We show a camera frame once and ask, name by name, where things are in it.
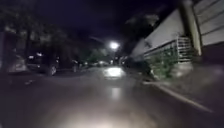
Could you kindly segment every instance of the road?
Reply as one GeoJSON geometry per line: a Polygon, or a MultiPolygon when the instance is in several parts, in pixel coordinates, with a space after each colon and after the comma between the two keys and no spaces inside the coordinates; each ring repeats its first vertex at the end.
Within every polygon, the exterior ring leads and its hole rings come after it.
{"type": "Polygon", "coordinates": [[[115,72],[120,76],[111,77],[106,71],[38,76],[3,91],[0,127],[221,128],[212,113],[143,86],[133,74],[115,72]]]}

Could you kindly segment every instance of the parked car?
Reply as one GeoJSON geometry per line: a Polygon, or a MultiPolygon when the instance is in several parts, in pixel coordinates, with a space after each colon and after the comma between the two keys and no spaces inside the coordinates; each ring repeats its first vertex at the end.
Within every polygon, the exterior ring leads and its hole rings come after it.
{"type": "Polygon", "coordinates": [[[62,59],[57,54],[44,54],[42,52],[30,53],[26,59],[27,67],[31,70],[41,71],[47,75],[55,75],[57,72],[77,72],[79,63],[77,60],[62,59]]]}

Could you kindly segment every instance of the dark sky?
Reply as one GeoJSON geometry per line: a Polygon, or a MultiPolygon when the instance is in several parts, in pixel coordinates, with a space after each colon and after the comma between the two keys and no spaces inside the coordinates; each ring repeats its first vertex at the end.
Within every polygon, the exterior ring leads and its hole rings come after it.
{"type": "Polygon", "coordinates": [[[121,38],[119,27],[134,14],[152,13],[166,0],[39,0],[50,22],[100,38],[121,38]]]}

